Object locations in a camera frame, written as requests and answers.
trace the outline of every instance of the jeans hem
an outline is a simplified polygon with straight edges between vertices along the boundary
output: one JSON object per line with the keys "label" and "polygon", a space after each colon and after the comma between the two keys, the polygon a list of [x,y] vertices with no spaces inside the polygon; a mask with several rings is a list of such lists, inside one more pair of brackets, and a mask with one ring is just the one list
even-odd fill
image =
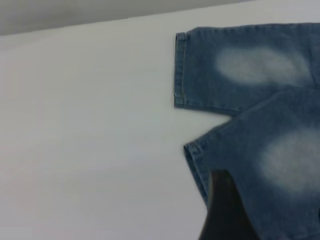
{"label": "jeans hem", "polygon": [[201,149],[195,141],[185,144],[183,151],[196,186],[205,205],[208,207],[210,169],[202,155]]}
{"label": "jeans hem", "polygon": [[185,106],[185,93],[183,88],[184,62],[186,56],[187,35],[184,32],[176,34],[174,57],[174,106]]}

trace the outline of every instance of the white table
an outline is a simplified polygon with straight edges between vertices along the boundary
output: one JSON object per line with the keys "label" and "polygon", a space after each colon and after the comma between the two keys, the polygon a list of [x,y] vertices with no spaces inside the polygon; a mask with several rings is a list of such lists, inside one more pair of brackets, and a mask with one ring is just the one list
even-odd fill
{"label": "white table", "polygon": [[0,37],[0,239],[196,240],[182,145],[227,120],[174,109],[175,33],[320,22],[266,0]]}

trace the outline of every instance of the faded knee patch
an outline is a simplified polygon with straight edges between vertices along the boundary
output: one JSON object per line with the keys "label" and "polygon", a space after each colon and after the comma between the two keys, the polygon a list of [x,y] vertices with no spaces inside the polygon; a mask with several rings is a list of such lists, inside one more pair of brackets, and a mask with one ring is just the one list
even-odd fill
{"label": "faded knee patch", "polygon": [[266,146],[259,164],[267,184],[289,195],[320,192],[320,129],[300,129]]}
{"label": "faded knee patch", "polygon": [[242,84],[306,85],[311,78],[308,62],[298,52],[280,52],[269,47],[224,48],[214,61],[216,69]]}

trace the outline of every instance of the dark object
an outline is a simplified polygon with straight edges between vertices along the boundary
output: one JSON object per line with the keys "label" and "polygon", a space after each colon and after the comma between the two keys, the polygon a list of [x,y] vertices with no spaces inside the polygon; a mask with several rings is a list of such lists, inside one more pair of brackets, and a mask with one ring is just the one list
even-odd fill
{"label": "dark object", "polygon": [[199,240],[259,240],[227,170],[211,173],[208,214]]}

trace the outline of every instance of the pant leg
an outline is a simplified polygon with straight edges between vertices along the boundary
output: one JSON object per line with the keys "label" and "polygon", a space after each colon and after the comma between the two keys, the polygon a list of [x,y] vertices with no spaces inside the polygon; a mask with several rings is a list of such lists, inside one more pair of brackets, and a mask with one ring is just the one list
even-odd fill
{"label": "pant leg", "polygon": [[236,116],[320,81],[320,24],[199,27],[176,35],[174,105]]}
{"label": "pant leg", "polygon": [[320,239],[320,91],[274,94],[184,146],[204,201],[227,169],[261,240]]}

